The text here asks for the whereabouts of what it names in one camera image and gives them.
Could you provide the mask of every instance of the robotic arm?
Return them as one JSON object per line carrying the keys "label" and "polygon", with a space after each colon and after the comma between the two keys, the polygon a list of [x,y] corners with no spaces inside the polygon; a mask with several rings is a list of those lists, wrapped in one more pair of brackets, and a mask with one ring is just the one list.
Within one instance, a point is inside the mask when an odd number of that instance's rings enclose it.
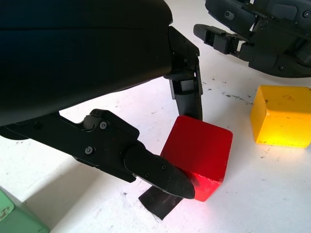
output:
{"label": "robotic arm", "polygon": [[311,77],[310,0],[206,0],[205,7],[236,34],[197,24],[204,43],[266,74]]}

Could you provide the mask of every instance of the yellow cube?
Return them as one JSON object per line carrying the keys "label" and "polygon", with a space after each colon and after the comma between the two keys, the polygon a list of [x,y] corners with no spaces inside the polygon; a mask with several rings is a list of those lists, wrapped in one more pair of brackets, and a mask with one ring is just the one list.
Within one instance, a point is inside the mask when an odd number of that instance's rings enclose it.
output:
{"label": "yellow cube", "polygon": [[308,147],[311,143],[311,89],[260,86],[251,123],[256,143]]}

